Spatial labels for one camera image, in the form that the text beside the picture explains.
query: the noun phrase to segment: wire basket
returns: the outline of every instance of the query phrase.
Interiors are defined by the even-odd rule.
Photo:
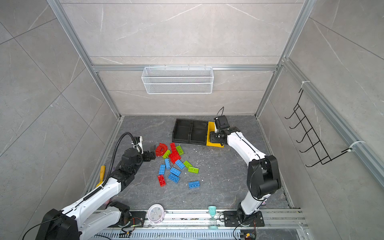
[[[212,67],[146,67],[141,76],[148,94],[212,93]]]

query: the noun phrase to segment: table surface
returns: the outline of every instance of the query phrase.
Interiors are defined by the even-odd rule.
[[[154,146],[158,146],[160,142],[170,149],[169,144],[172,142],[172,131],[177,118],[213,121],[214,116],[125,116],[113,146],[121,134],[130,132],[134,136],[142,136],[144,151],[154,151]],[[227,116],[227,119],[228,123],[238,127],[257,149],[269,154],[254,116]],[[209,205],[221,209],[237,208],[248,192],[247,165],[239,154],[228,145],[224,148],[182,143],[180,145],[184,151],[181,161],[188,160],[194,167],[199,168],[199,174],[188,172],[184,168],[176,184],[168,179],[169,170],[166,169],[166,185],[160,187],[157,176],[160,164],[165,162],[162,157],[157,157],[151,162],[144,162],[132,183],[113,197],[113,201],[122,202],[132,209],[147,209],[153,204],[161,204],[165,209],[202,209]],[[115,166],[124,151],[130,147],[131,139],[126,136],[119,145]],[[110,164],[113,148],[106,166]],[[188,182],[196,180],[200,181],[200,187],[189,189]],[[262,208],[289,208],[283,190],[276,191]]]

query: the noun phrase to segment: wall hook rack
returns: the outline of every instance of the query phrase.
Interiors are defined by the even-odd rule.
[[[331,156],[328,154],[328,151],[325,149],[323,143],[321,142],[319,136],[317,135],[316,131],[314,130],[314,128],[313,128],[311,122],[309,121],[309,119],[307,118],[307,116],[305,115],[304,111],[302,110],[302,108],[301,108],[300,105],[299,105],[300,98],[301,98],[301,96],[302,96],[302,94],[303,94],[303,89],[302,89],[302,88],[300,89],[299,94],[300,94],[300,97],[299,97],[299,99],[297,100],[297,103],[296,103],[296,105],[295,105],[294,108],[293,108],[293,113],[291,114],[291,116],[289,116],[289,118],[286,118],[286,117],[284,117],[284,118],[285,118],[285,119],[290,119],[294,114],[297,116],[297,118],[300,120],[299,123],[296,124],[295,127],[289,127],[289,128],[290,128],[290,129],[295,129],[297,126],[299,126],[299,124],[301,124],[301,126],[303,127],[303,129],[304,129],[304,131],[305,131],[305,134],[304,134],[303,138],[302,138],[300,141],[297,141],[297,140],[296,140],[296,142],[301,143],[301,142],[304,140],[304,138],[305,138],[306,136],[308,136],[308,139],[309,139],[309,141],[310,141],[310,143],[311,143],[311,145],[312,145],[311,147],[309,147],[309,148],[308,148],[307,150],[305,150],[305,151],[301,151],[301,150],[299,150],[299,151],[300,151],[300,152],[307,152],[308,150],[310,150],[311,148],[313,148],[314,151],[315,151],[315,153],[316,153],[316,155],[317,155],[317,158],[319,159],[316,163],[314,163],[314,164],[312,164],[312,165],[310,165],[310,166],[308,166],[308,165],[305,165],[305,166],[306,166],[306,167],[313,167],[313,166],[315,166],[315,165],[318,164],[318,163],[321,163],[322,165],[324,165],[324,164],[326,164],[326,163],[328,163],[328,162],[330,162],[330,161],[332,161],[332,160],[334,160],[334,159],[340,157],[341,155],[350,152],[350,151],[352,150],[352,146],[349,147],[349,148],[347,148],[347,149],[345,149],[345,150],[343,150],[343,151],[341,151],[341,154],[337,155],[336,157],[331,158]],[[300,110],[300,111],[303,113],[303,115],[304,115],[303,118],[300,119],[299,115],[297,114],[297,110]],[[304,124],[303,124],[303,120],[304,120],[304,119],[306,119],[306,120],[308,121],[309,125],[311,126],[308,130],[305,128],[305,126],[304,126]],[[314,132],[314,134],[316,135],[316,137],[317,137],[317,139],[318,139],[318,141],[316,141],[315,143],[312,142],[311,138],[310,138],[309,135],[308,135],[308,133],[309,133],[311,130]],[[316,150],[316,148],[315,148],[315,146],[316,146],[317,144],[321,144],[321,146],[323,147],[325,153],[327,154],[326,157],[324,157],[324,158],[322,158],[322,159],[320,158],[320,156],[319,156],[319,154],[318,154],[318,152],[317,152],[317,150]]]

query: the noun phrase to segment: green building block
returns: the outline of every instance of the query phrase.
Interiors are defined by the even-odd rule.
[[[189,169],[190,167],[193,167],[192,164],[190,164],[187,160],[185,160],[184,165]]]
[[[169,155],[170,155],[170,150],[168,149],[168,150],[164,153],[163,158],[166,159]]]
[[[184,154],[184,151],[181,149],[180,145],[176,146],[176,150],[179,153],[179,155],[183,155]]]
[[[188,168],[188,172],[192,172],[192,173],[199,173],[199,169],[197,167],[189,167]]]

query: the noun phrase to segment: blue building block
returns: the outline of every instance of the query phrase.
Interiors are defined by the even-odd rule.
[[[166,168],[169,170],[170,169],[169,159],[166,158],[165,161],[166,161]]]
[[[175,176],[175,175],[173,175],[172,173],[169,174],[168,178],[169,178],[171,181],[175,182],[175,183],[178,183],[179,180],[180,180],[180,178],[179,178],[178,176]]]
[[[189,189],[196,188],[196,187],[200,187],[200,182],[199,181],[189,182],[188,185],[189,185]]]
[[[176,176],[179,176],[180,173],[181,173],[181,171],[177,170],[177,169],[174,168],[174,167],[170,169],[170,172],[173,173],[173,174],[175,174]]]
[[[185,168],[185,165],[184,165],[184,163],[183,163],[182,161],[177,160],[175,163],[176,163],[176,165],[177,165],[180,169]]]
[[[166,171],[165,164],[161,164],[160,165],[160,170],[159,170],[159,175],[164,175],[165,171]]]

